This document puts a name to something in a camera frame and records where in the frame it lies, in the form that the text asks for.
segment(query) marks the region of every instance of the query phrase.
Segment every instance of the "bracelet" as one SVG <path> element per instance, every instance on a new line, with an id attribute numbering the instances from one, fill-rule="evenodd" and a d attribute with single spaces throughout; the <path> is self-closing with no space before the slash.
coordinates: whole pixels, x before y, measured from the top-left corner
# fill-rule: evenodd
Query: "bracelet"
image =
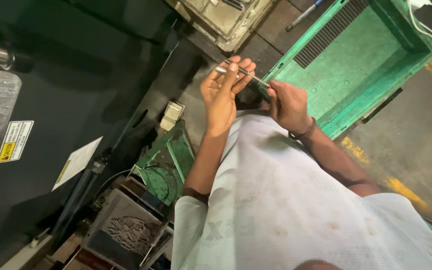
<path id="1" fill-rule="evenodd" d="M 293 139 L 293 140 L 299 140 L 299 139 L 301 139 L 303 136 L 306 136 L 306 135 L 309 135 L 309 134 L 313 133 L 313 131 L 314 131 L 314 130 L 316 129 L 316 127 L 318 126 L 318 123 L 316 123 L 316 119 L 315 119 L 314 117 L 311 117 L 311 119 L 312 119 L 312 124 L 308 127 L 308 130 L 307 130 L 306 132 L 301 133 L 301 134 L 293 134 L 293 133 L 291 133 L 291 131 L 288 131 L 288 132 L 287 132 L 287 136 L 288 136 L 290 139 Z"/>

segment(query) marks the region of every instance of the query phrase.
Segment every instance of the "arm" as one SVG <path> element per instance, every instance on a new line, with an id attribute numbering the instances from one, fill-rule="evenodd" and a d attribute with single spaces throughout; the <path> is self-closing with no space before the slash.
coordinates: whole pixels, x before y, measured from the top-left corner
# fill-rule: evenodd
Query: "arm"
<path id="1" fill-rule="evenodd" d="M 361 197 L 381 193 L 368 173 L 339 148 L 321 129 L 299 138 L 321 169 Z"/>
<path id="2" fill-rule="evenodd" d="M 233 56 L 229 60 L 237 64 L 219 64 L 227 69 L 226 74 L 213 70 L 200 86 L 206 108 L 207 129 L 199 153 L 184 182 L 183 196 L 194 197 L 205 204 L 208 204 L 230 127 L 236 118 L 235 95 L 251 80 L 250 76 L 242 73 L 237 78 L 238 65 L 253 74 L 256 68 L 256 64 L 249 58 L 240 61 L 241 57 Z"/>
<path id="3" fill-rule="evenodd" d="M 227 138 L 228 132 L 219 136 L 204 135 L 199 154 L 184 182 L 183 196 L 191 196 L 208 204 Z"/>
<path id="4" fill-rule="evenodd" d="M 307 114 L 306 91 L 289 83 L 271 81 L 271 116 L 283 128 L 297 136 L 321 169 L 349 190 L 364 197 L 381 193 L 368 173 L 340 149 Z"/>

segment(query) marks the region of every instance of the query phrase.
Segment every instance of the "shirt sleeve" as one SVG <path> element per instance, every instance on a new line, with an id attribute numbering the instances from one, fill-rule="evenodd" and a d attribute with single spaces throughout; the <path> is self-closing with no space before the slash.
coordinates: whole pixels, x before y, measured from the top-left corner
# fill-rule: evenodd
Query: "shirt sleeve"
<path id="1" fill-rule="evenodd" d="M 208 206 L 191 196 L 177 200 L 171 270 L 180 269 L 203 234 Z"/>

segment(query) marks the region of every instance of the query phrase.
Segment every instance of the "white shirt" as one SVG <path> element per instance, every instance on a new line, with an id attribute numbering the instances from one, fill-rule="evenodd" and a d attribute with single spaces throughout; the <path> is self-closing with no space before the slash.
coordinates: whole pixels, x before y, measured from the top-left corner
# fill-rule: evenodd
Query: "white shirt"
<path id="1" fill-rule="evenodd" d="M 394 193 L 360 197 L 271 118 L 238 117 L 209 206 L 176 204 L 171 269 L 432 269 L 432 232 Z"/>

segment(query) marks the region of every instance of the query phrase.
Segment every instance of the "metal tool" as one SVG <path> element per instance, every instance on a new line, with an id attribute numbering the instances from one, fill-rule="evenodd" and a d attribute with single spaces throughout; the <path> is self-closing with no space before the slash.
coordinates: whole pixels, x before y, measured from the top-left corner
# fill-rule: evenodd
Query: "metal tool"
<path id="1" fill-rule="evenodd" d="M 290 24 L 288 27 L 286 27 L 286 32 L 290 32 L 291 29 L 293 29 L 304 18 L 308 17 L 308 15 L 311 12 L 313 12 L 313 10 L 315 10 L 317 7 L 319 7 L 324 1 L 326 1 L 326 0 L 316 0 L 316 2 L 312 6 L 309 7 L 309 9 L 304 11 L 303 14 L 301 14 L 295 21 L 293 21 L 292 24 Z"/>
<path id="2" fill-rule="evenodd" d="M 169 212 L 166 215 L 165 221 L 161 224 L 161 226 L 159 226 L 158 230 L 156 231 L 156 236 L 154 237 L 153 241 L 151 241 L 151 247 L 149 248 L 148 253 L 146 253 L 146 256 L 144 256 L 144 258 L 142 259 L 141 263 L 139 264 L 140 267 L 146 261 L 146 258 L 148 258 L 148 255 L 151 252 L 151 249 L 153 249 L 154 247 L 156 247 L 156 245 L 159 242 L 159 239 L 161 238 L 161 236 L 164 235 L 164 232 L 166 231 L 166 227 L 168 226 L 168 224 L 170 224 L 170 221 L 173 219 L 173 216 L 174 216 L 174 206 L 175 206 L 175 202 L 172 202 L 169 205 Z"/>
<path id="3" fill-rule="evenodd" d="M 229 64 L 231 64 L 231 61 L 228 60 L 228 59 L 225 59 L 225 60 L 224 60 L 224 63 L 226 63 L 226 64 L 229 65 Z M 267 83 L 267 82 L 263 81 L 262 79 L 260 79 L 260 78 L 258 78 L 258 77 L 256 77 L 256 76 L 254 76 L 253 74 L 249 73 L 247 70 L 243 69 L 242 67 L 238 67 L 238 70 L 239 70 L 239 72 L 243 73 L 244 75 L 249 75 L 249 76 L 251 76 L 252 78 L 256 79 L 256 81 L 262 83 L 262 85 L 263 85 L 264 87 L 266 87 L 266 88 L 271 88 L 271 85 L 270 85 L 269 83 Z"/>
<path id="4" fill-rule="evenodd" d="M 157 234 L 156 234 L 155 238 L 153 239 L 153 241 L 151 242 L 151 247 L 149 248 L 148 253 L 146 253 L 146 256 L 144 256 L 144 258 L 142 259 L 139 266 L 142 266 L 143 263 L 146 261 L 146 258 L 148 257 L 149 253 L 151 252 L 151 249 L 156 247 L 156 245 L 159 242 L 159 239 L 161 238 L 161 236 L 163 236 L 164 232 L 166 231 L 166 227 L 168 226 L 169 223 L 170 223 L 170 220 L 168 219 L 163 224 L 161 224 L 161 226 L 158 228 Z"/>
<path id="5" fill-rule="evenodd" d="M 226 69 L 222 66 L 216 66 L 216 68 L 214 69 L 217 72 L 221 73 L 221 74 L 226 74 Z"/>

